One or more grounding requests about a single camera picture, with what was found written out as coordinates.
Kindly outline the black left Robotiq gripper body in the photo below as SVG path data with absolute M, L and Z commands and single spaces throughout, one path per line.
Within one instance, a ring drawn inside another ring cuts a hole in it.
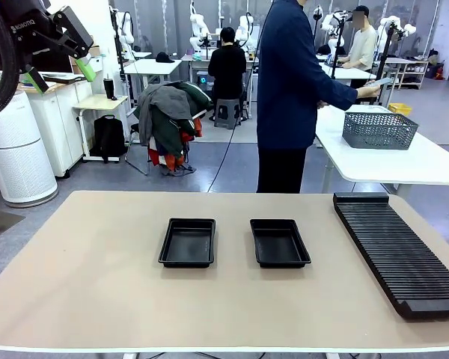
M 0 15 L 8 27 L 16 46 L 17 60 L 22 73 L 31 66 L 35 52 L 55 48 L 61 30 L 48 11 L 50 1 L 0 1 Z

